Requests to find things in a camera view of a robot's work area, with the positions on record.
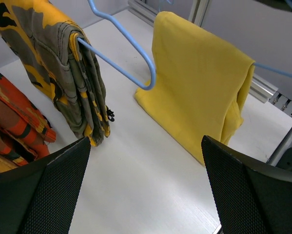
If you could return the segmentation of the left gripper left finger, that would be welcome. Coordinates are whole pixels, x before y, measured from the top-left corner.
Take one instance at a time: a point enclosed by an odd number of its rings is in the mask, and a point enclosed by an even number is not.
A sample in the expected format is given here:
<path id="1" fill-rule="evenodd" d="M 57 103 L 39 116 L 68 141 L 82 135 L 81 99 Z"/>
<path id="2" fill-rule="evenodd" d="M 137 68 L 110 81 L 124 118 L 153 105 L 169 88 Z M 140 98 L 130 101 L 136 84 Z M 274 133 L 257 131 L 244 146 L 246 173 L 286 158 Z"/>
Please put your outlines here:
<path id="1" fill-rule="evenodd" d="M 84 137 L 0 173 L 0 234 L 67 234 L 90 150 Z"/>

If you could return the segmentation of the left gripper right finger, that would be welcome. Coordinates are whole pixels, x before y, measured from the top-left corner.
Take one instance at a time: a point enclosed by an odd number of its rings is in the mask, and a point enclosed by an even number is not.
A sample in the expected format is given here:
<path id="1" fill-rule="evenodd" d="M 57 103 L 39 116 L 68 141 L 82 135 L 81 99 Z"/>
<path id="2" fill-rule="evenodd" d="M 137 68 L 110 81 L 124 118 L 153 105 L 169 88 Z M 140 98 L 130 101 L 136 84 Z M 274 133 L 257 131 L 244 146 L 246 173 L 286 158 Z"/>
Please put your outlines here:
<path id="1" fill-rule="evenodd" d="M 201 148 L 222 233 L 292 234 L 292 161 L 275 167 L 210 136 Z"/>

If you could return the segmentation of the light blue wire hanger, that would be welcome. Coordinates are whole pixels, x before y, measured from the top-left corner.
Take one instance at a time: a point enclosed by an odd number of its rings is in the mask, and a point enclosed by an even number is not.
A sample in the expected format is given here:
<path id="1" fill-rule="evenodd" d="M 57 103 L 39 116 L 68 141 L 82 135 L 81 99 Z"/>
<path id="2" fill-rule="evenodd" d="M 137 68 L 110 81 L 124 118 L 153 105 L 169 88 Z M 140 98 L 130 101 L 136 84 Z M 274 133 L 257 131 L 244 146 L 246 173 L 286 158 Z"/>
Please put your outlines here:
<path id="1" fill-rule="evenodd" d="M 292 74 L 255 62 L 227 41 L 172 12 L 154 21 L 153 55 L 159 73 L 215 80 L 251 78 L 255 67 L 292 78 Z"/>

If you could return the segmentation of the blue hanger of camouflage trousers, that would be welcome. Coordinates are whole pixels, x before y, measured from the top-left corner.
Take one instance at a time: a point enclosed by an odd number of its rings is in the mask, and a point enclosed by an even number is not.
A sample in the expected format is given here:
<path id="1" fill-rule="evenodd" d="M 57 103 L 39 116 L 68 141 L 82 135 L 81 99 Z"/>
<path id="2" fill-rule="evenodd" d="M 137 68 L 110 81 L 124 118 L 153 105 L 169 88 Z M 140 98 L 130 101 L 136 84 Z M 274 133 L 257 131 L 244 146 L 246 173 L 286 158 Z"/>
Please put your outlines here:
<path id="1" fill-rule="evenodd" d="M 137 87 L 146 91 L 153 89 L 156 84 L 156 68 L 150 52 L 150 26 L 127 7 L 110 15 L 99 11 L 93 0 L 88 3 L 100 21 L 85 28 L 90 42 L 78 39 L 79 43 Z"/>

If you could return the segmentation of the yellow grey camouflage trousers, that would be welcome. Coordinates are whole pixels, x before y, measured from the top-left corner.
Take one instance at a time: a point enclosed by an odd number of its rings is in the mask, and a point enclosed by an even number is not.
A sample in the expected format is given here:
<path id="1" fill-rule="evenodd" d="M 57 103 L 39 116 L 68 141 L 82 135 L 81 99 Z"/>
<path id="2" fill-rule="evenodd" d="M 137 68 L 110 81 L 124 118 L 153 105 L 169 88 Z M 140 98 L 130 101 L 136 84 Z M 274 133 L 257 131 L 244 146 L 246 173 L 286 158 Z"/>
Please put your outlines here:
<path id="1" fill-rule="evenodd" d="M 48 0 L 0 0 L 0 35 L 75 136 L 100 145 L 110 135 L 114 114 L 83 30 Z"/>

